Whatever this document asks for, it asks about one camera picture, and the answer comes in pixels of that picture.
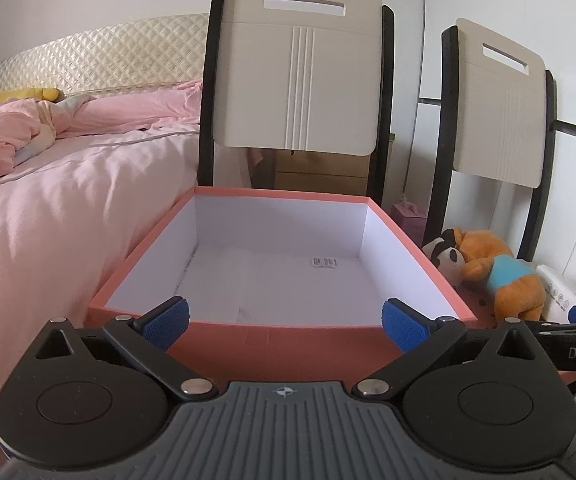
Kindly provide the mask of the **yellow plush on bed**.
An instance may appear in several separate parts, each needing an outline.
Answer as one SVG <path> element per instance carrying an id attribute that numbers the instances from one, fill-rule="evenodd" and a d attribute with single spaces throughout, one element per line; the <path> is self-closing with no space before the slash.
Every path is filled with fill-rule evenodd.
<path id="1" fill-rule="evenodd" d="M 0 92 L 0 103 L 25 99 L 56 102 L 60 98 L 61 91 L 56 88 L 25 88 Z"/>

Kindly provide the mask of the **quilted cream headboard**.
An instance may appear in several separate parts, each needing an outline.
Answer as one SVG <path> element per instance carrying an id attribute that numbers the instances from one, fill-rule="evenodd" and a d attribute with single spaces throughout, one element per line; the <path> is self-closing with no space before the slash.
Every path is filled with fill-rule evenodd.
<path id="1" fill-rule="evenodd" d="M 105 26 L 30 48 L 0 62 L 0 93 L 53 88 L 95 96 L 174 87 L 202 77 L 206 13 Z"/>

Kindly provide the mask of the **right beige folding chair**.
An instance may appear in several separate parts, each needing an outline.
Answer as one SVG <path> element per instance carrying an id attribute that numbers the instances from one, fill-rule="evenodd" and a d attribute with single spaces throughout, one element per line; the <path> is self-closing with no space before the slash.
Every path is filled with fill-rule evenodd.
<path id="1" fill-rule="evenodd" d="M 518 256 L 531 260 L 542 232 L 557 133 L 554 76 L 542 58 L 505 36 L 459 18 L 442 32 L 439 137 L 423 239 L 443 229 L 453 174 L 514 184 L 531 192 Z"/>

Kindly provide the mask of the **pink shoe box base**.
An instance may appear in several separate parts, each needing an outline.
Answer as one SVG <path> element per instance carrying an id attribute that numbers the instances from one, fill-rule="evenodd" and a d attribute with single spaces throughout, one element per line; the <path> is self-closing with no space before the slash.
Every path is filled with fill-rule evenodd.
<path id="1" fill-rule="evenodd" d="M 172 296 L 190 309 L 172 356 L 214 382 L 354 384 L 399 355 L 381 326 L 391 298 L 428 318 L 476 320 L 388 214 L 357 196 L 194 188 L 100 288 L 87 324 Z"/>

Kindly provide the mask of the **orange plush bear toy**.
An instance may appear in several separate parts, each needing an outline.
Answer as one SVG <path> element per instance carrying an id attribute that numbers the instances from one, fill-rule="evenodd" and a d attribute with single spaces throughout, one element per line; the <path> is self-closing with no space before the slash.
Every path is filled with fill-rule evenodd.
<path id="1" fill-rule="evenodd" d="M 536 272 L 517 259 L 504 240 L 492 231 L 454 229 L 456 248 L 462 254 L 463 282 L 492 301 L 497 322 L 505 318 L 538 321 L 546 292 Z"/>

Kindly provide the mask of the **wooden drawer cabinet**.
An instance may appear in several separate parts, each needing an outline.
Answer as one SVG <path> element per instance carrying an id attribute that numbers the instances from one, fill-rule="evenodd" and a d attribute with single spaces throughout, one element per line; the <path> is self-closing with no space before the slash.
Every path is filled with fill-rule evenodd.
<path id="1" fill-rule="evenodd" d="M 247 149 L 253 188 L 365 195 L 370 157 Z"/>

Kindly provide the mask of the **white tissue pack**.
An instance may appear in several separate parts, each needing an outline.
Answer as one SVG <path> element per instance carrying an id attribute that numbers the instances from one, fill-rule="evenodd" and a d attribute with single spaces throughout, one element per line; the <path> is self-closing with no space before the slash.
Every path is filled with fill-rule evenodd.
<path id="1" fill-rule="evenodd" d="M 568 324 L 568 313 L 576 306 L 576 285 L 545 264 L 539 264 L 535 273 L 540 277 L 546 292 L 542 319 L 546 322 Z"/>

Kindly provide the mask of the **left beige folding chair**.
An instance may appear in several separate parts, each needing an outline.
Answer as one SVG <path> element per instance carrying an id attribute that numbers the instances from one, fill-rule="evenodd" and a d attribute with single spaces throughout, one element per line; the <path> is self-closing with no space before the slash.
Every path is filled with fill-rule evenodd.
<path id="1" fill-rule="evenodd" d="M 379 203 L 388 165 L 395 14 L 382 0 L 211 0 L 198 183 L 215 146 L 369 157 Z"/>

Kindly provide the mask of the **panda plush toy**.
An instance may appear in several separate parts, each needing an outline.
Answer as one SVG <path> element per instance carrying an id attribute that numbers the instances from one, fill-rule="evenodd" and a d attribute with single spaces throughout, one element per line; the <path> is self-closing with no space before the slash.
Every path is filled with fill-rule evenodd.
<path id="1" fill-rule="evenodd" d="M 459 252 L 453 229 L 446 229 L 441 235 L 422 247 L 425 256 L 453 287 L 463 283 L 465 260 Z"/>

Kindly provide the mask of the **small pink gift box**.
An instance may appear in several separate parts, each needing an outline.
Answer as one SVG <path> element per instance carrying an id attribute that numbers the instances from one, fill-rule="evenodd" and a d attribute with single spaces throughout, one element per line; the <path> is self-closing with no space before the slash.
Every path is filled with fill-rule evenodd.
<path id="1" fill-rule="evenodd" d="M 416 245 L 422 244 L 427 217 L 415 204 L 402 198 L 391 206 L 390 216 Z"/>

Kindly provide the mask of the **beige folding chair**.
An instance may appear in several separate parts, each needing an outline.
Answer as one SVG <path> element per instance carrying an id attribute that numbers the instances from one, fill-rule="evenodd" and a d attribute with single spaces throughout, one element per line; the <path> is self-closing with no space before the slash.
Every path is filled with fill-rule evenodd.
<path id="1" fill-rule="evenodd" d="M 531 192 L 518 256 L 531 260 L 542 232 L 557 133 L 554 76 L 542 58 L 505 36 L 459 18 L 442 32 L 439 137 L 423 239 L 443 229 L 453 174 L 514 184 Z"/>
<path id="2" fill-rule="evenodd" d="M 215 146 L 369 157 L 379 203 L 388 165 L 395 14 L 382 0 L 211 0 L 198 183 Z"/>

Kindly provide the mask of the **bed with pink bedding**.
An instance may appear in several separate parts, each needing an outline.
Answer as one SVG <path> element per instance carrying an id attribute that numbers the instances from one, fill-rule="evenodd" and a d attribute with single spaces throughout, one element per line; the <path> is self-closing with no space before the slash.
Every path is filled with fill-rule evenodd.
<path id="1" fill-rule="evenodd" d="M 0 180 L 0 388 L 41 327 L 103 282 L 197 180 L 202 84 L 85 103 Z"/>

